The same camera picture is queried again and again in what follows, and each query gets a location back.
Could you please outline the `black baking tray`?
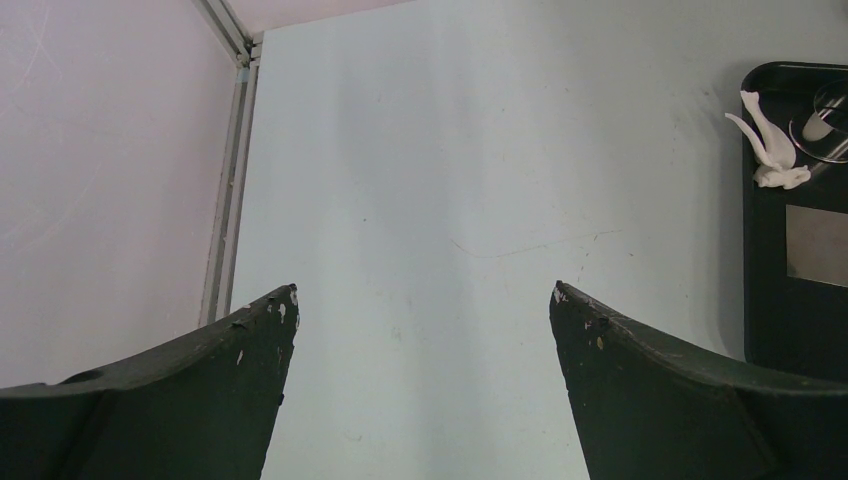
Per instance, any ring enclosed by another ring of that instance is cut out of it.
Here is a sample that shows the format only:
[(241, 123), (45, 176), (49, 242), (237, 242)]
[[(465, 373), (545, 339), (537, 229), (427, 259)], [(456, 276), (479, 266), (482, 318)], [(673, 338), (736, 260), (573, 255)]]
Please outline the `black baking tray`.
[(847, 166), (845, 144), (798, 153), (809, 181), (759, 187), (742, 148), (744, 341), (747, 361), (830, 381), (847, 380)]

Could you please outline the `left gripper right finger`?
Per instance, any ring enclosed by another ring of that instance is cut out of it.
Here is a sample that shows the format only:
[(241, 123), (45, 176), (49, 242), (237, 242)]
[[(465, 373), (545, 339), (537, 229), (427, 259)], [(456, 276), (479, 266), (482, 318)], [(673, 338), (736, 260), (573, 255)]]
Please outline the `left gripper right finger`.
[(594, 479), (843, 479), (844, 384), (759, 367), (557, 282), (549, 319)]

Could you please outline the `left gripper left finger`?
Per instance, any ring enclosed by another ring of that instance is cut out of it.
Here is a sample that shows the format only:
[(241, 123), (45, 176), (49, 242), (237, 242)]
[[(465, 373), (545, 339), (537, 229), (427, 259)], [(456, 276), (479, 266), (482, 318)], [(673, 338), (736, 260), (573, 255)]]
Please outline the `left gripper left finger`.
[(53, 385), (1, 392), (5, 479), (257, 479), (300, 323), (284, 285)]

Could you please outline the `white dough ball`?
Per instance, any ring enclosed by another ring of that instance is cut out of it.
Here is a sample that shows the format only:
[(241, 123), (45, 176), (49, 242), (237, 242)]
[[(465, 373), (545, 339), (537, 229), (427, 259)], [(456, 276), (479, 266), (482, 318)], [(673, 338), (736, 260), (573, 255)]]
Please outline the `white dough ball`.
[(757, 186), (791, 190), (809, 181), (811, 171), (806, 165), (796, 165), (794, 144), (781, 128), (764, 115), (759, 93), (741, 90), (740, 98), (757, 130), (737, 115), (726, 113), (725, 117), (739, 128), (752, 147), (758, 163), (753, 174)]

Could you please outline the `small round metal cup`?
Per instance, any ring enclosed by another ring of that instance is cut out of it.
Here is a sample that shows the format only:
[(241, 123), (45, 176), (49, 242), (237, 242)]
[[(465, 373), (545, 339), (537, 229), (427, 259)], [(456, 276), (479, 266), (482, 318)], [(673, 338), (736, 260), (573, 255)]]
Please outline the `small round metal cup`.
[(809, 107), (789, 123), (790, 138), (809, 157), (847, 163), (847, 80), (821, 86)]

